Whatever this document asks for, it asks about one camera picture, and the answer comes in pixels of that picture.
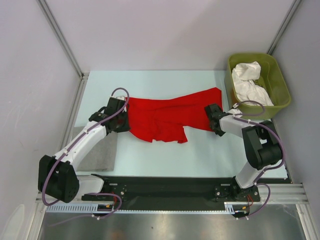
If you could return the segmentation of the red t shirt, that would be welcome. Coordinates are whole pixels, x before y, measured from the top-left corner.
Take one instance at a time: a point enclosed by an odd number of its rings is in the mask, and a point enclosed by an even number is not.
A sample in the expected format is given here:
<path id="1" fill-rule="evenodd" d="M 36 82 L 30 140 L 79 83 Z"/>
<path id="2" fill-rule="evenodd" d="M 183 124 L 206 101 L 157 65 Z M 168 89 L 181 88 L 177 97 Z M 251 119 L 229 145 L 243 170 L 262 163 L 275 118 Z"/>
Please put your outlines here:
<path id="1" fill-rule="evenodd" d="M 188 141 L 184 127 L 210 131 L 210 120 L 205 107 L 222 107 L 222 91 L 210 88 L 173 99 L 144 99 L 131 97 L 128 102 L 130 133 L 140 140 Z"/>

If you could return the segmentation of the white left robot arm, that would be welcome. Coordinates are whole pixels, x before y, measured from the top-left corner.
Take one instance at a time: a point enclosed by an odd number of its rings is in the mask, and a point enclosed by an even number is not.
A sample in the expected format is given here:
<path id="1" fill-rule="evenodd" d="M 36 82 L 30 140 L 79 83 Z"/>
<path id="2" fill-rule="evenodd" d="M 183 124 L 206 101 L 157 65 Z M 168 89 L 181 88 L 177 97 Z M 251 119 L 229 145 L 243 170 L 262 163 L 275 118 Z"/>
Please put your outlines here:
<path id="1" fill-rule="evenodd" d="M 76 137 L 53 156 L 39 161 L 38 190 L 42 196 L 69 203 L 83 195 L 94 194 L 105 200 L 111 188 L 95 175 L 77 177 L 76 171 L 92 148 L 110 133 L 130 130 L 128 101 L 124 96 L 110 97 L 106 106 L 93 113 Z"/>

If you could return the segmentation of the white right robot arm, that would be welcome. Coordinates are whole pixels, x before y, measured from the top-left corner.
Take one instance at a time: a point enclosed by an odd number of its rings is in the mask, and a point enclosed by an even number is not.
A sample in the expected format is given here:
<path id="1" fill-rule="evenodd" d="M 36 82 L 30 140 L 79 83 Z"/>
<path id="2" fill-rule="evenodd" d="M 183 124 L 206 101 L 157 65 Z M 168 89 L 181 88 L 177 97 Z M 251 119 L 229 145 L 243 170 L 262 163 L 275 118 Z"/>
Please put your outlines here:
<path id="1" fill-rule="evenodd" d="M 216 185 L 214 197 L 217 202 L 243 202 L 247 196 L 258 195 L 257 182 L 262 175 L 283 161 L 284 150 L 274 124 L 265 120 L 261 123 L 243 119 L 246 115 L 236 103 L 224 112 L 215 104 L 204 108 L 211 130 L 218 136 L 225 133 L 242 138 L 247 162 L 231 179 L 229 185 Z"/>

